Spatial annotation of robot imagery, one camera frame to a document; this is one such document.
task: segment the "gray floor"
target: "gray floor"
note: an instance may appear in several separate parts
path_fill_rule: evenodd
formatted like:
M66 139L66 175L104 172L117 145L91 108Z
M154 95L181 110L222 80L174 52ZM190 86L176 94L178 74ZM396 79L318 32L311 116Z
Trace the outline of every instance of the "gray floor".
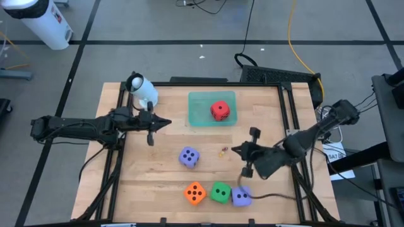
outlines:
M61 8L81 40L95 0L70 0ZM221 1L207 0L215 10ZM392 40L404 40L402 0L372 0ZM101 0L89 40L242 40L251 1L229 0L223 10L208 15L195 8L177 8L175 0ZM285 40L291 0L256 0L249 40ZM18 20L8 21L12 40L38 40ZM383 40L365 0L298 1L292 23L293 40ZM404 59L404 47L394 46ZM31 57L31 81L0 79L0 97L13 102L14 112L0 128L0 219L13 226L21 209L42 146L29 137L30 120L55 114L78 45L51 51L44 45L21 45ZM171 76L221 77L238 81L241 69L233 55L241 45L86 45L64 117L93 117L102 84L125 80L135 70L152 81ZM371 93L371 76L393 73L396 66L385 45L296 45L312 69L320 72L325 104L345 98L360 102ZM260 66L305 72L287 45L248 45L246 54ZM12 48L1 67L24 63ZM344 146L364 149L384 140L377 109L355 126L344 127ZM53 146L25 224L67 221L78 186L78 171L86 146ZM368 224L375 219L371 202L338 198L342 220Z

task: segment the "teal tray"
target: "teal tray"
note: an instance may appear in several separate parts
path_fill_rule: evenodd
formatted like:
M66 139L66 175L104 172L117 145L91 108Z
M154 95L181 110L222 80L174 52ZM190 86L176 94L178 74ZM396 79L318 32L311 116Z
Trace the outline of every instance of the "teal tray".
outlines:
M223 121L216 121L210 107L218 101L225 101L230 107L230 115ZM188 94L188 120L191 126L232 126L237 123L237 106L234 91L205 91Z

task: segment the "die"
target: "die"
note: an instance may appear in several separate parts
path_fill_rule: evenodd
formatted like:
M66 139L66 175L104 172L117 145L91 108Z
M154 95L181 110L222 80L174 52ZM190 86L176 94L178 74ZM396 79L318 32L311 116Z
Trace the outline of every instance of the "die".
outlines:
M242 186L242 189L251 195L251 190L247 186ZM241 206L249 206L251 205L251 198L248 197L246 193L244 193L239 187L232 188L232 201L233 206L241 207Z
M184 195L192 205L196 206L206 197L206 191L199 182L193 182L184 190Z
M214 201L226 204L232 188L223 182L215 182L210 192L210 198Z
M216 121L222 121L230 115L230 107L225 101L215 102L210 107L210 113Z
M194 168L199 161L199 152L194 148L185 147L179 154L179 161L188 168Z

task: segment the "purple die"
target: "purple die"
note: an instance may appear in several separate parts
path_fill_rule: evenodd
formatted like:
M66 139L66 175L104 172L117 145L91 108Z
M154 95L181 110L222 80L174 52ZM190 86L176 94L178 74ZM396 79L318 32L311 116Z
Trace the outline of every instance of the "purple die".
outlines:
M251 195L249 187L243 186L242 188L245 192ZM241 207L251 205L251 198L248 197L246 193L241 191L239 187L232 188L232 200L233 200L233 206Z
M179 161L188 168L194 168L199 161L199 152L194 148L185 147L179 154Z

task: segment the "white trash can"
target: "white trash can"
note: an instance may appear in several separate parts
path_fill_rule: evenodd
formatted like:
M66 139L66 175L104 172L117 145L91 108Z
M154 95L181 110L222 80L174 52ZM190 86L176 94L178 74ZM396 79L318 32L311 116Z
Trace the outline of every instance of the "white trash can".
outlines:
M52 50L69 46L73 31L53 0L1 0L1 6L11 17L21 20Z

